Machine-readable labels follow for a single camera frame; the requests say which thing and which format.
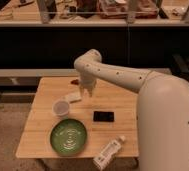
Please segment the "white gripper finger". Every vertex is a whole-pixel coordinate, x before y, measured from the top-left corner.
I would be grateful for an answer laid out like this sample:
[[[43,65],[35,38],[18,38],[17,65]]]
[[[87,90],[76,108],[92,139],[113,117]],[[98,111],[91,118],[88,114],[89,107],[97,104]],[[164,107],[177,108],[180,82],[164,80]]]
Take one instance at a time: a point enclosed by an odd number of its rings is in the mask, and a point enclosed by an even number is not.
[[[93,89],[89,89],[88,90],[88,94],[89,94],[89,97],[93,97],[94,90]]]

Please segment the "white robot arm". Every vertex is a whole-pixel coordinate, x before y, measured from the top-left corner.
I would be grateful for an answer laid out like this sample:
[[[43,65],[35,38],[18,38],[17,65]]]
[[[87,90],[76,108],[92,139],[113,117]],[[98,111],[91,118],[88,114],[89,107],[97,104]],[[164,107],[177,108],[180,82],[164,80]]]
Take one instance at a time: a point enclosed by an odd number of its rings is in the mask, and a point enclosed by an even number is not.
[[[74,61],[80,89],[97,79],[138,94],[136,116],[140,171],[189,171],[189,82],[153,70],[108,65],[91,49]]]

